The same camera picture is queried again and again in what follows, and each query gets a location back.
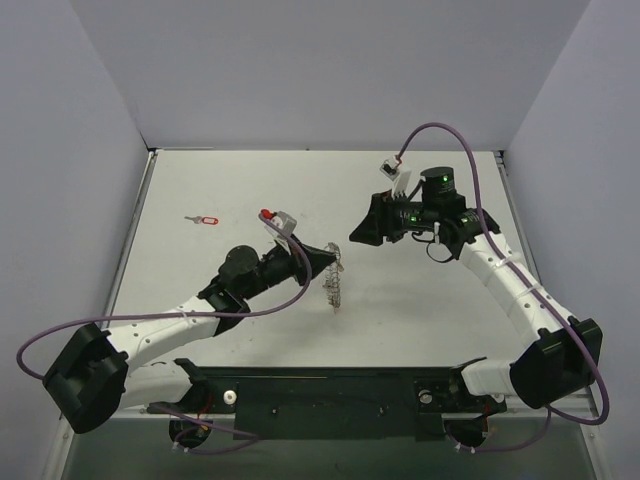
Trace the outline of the steel keyring disc with rings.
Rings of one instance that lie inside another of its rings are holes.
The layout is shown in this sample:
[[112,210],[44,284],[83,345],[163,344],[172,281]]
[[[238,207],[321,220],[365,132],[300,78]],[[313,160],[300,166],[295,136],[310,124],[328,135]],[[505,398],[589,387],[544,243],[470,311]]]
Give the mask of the steel keyring disc with rings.
[[341,307],[341,275],[344,272],[340,247],[334,242],[328,242],[325,250],[334,255],[334,262],[325,269],[323,289],[327,301],[334,312]]

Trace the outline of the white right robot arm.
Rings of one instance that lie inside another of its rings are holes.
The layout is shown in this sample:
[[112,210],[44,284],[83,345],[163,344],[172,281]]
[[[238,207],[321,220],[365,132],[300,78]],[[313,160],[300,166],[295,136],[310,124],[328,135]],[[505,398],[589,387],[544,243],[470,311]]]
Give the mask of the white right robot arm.
[[538,409],[592,385],[602,332],[591,319],[580,321],[560,306],[522,264],[495,220],[470,208],[455,187],[450,167],[422,171],[407,193],[410,172],[399,162],[381,167],[391,189],[376,193],[352,242],[380,246],[406,234],[430,233],[430,243],[471,271],[512,322],[523,353],[514,360],[481,359],[463,366],[447,383],[449,402],[468,409],[484,395],[515,395]]

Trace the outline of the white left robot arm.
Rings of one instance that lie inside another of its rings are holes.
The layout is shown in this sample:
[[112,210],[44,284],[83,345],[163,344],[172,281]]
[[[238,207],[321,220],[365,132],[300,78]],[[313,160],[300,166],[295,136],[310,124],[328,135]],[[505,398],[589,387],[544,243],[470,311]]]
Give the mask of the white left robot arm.
[[232,248],[210,283],[176,308],[137,315],[106,330],[97,321],[79,327],[44,375],[42,384],[77,434],[88,433],[121,408],[156,401],[181,410],[200,408],[204,384],[158,365],[159,357],[191,342],[219,336],[251,315],[249,300],[294,280],[302,289],[338,260],[296,236],[260,255]]

